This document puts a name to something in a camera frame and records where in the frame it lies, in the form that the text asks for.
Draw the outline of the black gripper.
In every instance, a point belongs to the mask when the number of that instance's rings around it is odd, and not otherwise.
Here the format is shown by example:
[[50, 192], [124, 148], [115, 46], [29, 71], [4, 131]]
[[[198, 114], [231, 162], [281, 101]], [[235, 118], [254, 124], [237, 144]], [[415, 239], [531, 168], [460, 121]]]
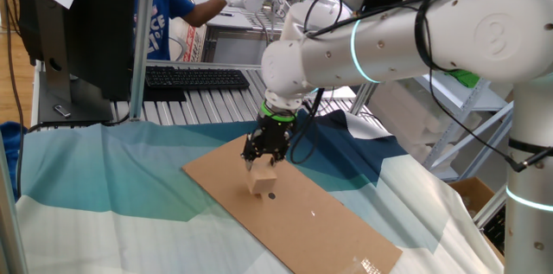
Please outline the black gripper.
[[290, 146], [290, 138], [296, 130], [296, 120], [283, 122], [274, 118], [260, 118], [254, 132], [246, 135], [245, 146], [241, 153], [245, 160], [245, 168], [251, 171], [258, 153], [271, 153], [270, 165], [276, 166], [286, 157]]

